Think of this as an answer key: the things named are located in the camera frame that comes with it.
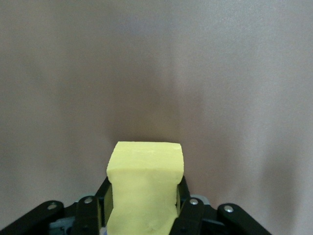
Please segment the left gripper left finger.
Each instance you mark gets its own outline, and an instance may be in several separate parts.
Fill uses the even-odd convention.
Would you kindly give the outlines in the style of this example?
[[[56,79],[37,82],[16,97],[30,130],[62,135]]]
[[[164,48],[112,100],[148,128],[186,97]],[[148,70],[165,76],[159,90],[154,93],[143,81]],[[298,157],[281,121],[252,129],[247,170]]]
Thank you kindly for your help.
[[[104,180],[96,194],[65,207],[46,201],[4,228],[6,235],[103,235],[112,212],[112,186]]]

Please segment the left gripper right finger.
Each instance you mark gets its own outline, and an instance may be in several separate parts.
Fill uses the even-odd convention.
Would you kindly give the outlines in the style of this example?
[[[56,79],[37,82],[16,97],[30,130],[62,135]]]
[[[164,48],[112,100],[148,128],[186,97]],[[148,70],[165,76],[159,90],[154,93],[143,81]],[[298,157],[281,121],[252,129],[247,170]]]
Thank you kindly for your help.
[[[191,195],[185,177],[178,185],[178,217],[172,235],[269,235],[249,213],[233,203],[214,209],[206,197]]]

